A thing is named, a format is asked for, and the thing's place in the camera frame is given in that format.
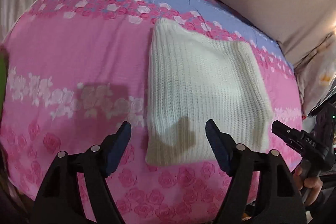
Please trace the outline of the right hand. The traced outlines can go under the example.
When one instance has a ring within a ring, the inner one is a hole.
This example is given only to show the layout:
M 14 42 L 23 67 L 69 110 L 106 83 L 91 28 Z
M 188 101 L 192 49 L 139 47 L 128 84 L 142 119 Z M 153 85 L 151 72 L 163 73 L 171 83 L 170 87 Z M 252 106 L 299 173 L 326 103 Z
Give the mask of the right hand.
M 318 197 L 323 182 L 319 177 L 307 177 L 305 180 L 301 178 L 301 174 L 303 172 L 302 167 L 299 165 L 293 174 L 293 180 L 295 182 L 296 187 L 301 190 L 303 187 L 310 189 L 310 193 L 308 194 L 306 201 L 304 202 L 305 206 L 311 205 Z

